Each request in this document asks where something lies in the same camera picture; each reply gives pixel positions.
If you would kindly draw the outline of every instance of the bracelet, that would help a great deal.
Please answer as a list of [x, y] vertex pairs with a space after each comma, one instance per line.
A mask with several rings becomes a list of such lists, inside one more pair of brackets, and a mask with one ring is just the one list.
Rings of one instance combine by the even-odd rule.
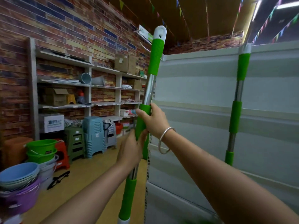
[[173, 128], [173, 127], [169, 127], [169, 128], [167, 128], [167, 129], [164, 131], [164, 133], [162, 134], [162, 136], [160, 137], [160, 140], [159, 140], [158, 149], [159, 149], [159, 152], [160, 152], [161, 154], [163, 154], [163, 155], [165, 155], [166, 153], [168, 153], [168, 152], [170, 151], [170, 148], [169, 148], [165, 153], [163, 153], [163, 152], [161, 151], [161, 142], [162, 142], [162, 139], [163, 139], [164, 135], [167, 133], [167, 131], [169, 131], [169, 130], [171, 130], [171, 129], [173, 129], [173, 130], [176, 132], [175, 128]]

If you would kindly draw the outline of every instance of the ceiling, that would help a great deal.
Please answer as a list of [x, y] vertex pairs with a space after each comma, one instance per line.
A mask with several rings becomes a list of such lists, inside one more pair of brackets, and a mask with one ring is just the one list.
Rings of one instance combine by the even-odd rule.
[[[282, 0], [282, 4], [294, 2], [299, 0]], [[256, 15], [252, 33], [249, 36], [249, 42], [256, 36], [269, 14], [277, 4], [278, 0], [263, 0], [259, 11]], [[299, 6], [276, 9], [273, 13], [272, 20], [267, 24], [267, 27], [260, 34], [255, 42], [255, 45], [271, 43], [272, 39], [286, 26], [295, 15], [299, 13]], [[284, 30], [283, 36], [277, 42], [292, 41], [299, 39], [299, 23], [291, 24], [289, 28]]]
[[[106, 0], [120, 10], [119, 0]], [[166, 45], [189, 41], [190, 38], [207, 37], [207, 18], [205, 0], [178, 0], [182, 9], [180, 17], [176, 0], [122, 0], [122, 12], [133, 22], [143, 25], [153, 34], [162, 25], [168, 27]], [[244, 0], [235, 31], [247, 31], [255, 7], [255, 0]], [[241, 0], [207, 0], [210, 36], [232, 33]]]

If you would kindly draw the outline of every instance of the light strip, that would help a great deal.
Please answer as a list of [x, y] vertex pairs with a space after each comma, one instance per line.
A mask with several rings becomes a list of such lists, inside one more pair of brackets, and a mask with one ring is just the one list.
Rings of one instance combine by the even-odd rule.
[[263, 0], [259, 0], [256, 4], [256, 8], [255, 8], [255, 11], [253, 13], [253, 17], [252, 17], [252, 21], [254, 21], [256, 15], [257, 15], [257, 12], [259, 11], [259, 8], [261, 6], [261, 3], [262, 3]]
[[276, 9], [285, 9], [285, 8], [290, 8], [295, 6], [299, 6], [299, 1], [294, 1], [294, 2], [279, 5]]

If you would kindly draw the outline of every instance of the brick wall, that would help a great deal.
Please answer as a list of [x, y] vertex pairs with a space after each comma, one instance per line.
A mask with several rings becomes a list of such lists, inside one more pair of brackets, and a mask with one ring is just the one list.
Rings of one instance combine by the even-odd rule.
[[[39, 47], [78, 57], [92, 56], [97, 65], [113, 67], [114, 56], [121, 52], [138, 57], [136, 72], [147, 71], [149, 55], [140, 46], [131, 22], [102, 0], [0, 0], [0, 97], [2, 133], [5, 139], [31, 136], [27, 41]], [[83, 68], [37, 59], [39, 75], [76, 79]], [[103, 75], [107, 85], [115, 76]], [[70, 93], [75, 88], [66, 87]], [[122, 98], [134, 98], [123, 92]], [[92, 101], [114, 101], [115, 90], [92, 89]], [[80, 119], [84, 109], [59, 110], [70, 119]], [[114, 114], [114, 106], [93, 107], [92, 115]]]
[[243, 32], [235, 33], [233, 36], [231, 34], [218, 35], [210, 37], [201, 38], [196, 41], [190, 41], [177, 45], [175, 47], [164, 50], [164, 54], [177, 54], [186, 52], [196, 52], [196, 51], [206, 51], [215, 50], [223, 48], [239, 47], [242, 44]]

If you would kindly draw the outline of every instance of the person's left hand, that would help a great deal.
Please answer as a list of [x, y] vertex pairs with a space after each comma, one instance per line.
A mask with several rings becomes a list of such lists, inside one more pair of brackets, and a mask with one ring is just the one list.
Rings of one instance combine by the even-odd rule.
[[129, 136], [121, 143], [117, 162], [127, 166], [130, 170], [136, 167], [142, 158], [142, 149], [147, 138], [147, 134], [148, 131], [145, 129], [141, 132], [138, 141], [136, 141], [135, 130], [131, 130]]

